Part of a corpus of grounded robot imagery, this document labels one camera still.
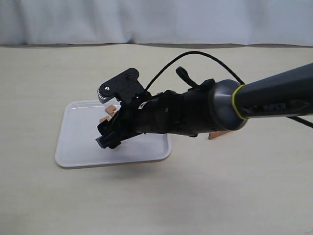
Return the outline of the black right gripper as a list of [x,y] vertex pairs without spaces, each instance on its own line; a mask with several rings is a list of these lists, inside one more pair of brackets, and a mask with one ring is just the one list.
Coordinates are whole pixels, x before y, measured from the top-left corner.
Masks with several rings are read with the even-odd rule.
[[109,121],[99,123],[97,129],[101,135],[107,135],[95,139],[103,149],[114,149],[122,141],[141,134],[167,134],[169,94],[138,96],[129,104],[123,102],[120,110]]

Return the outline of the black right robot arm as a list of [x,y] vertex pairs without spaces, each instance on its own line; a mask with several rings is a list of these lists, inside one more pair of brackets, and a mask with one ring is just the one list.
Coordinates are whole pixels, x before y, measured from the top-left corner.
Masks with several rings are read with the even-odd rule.
[[97,143],[114,149],[122,141],[144,134],[176,134],[196,137],[201,133],[236,131],[250,118],[296,117],[313,113],[313,66],[307,64],[247,85],[233,80],[208,79],[190,84],[178,94],[167,90],[151,95],[130,68],[104,82],[98,98],[112,98],[120,109],[97,127]]

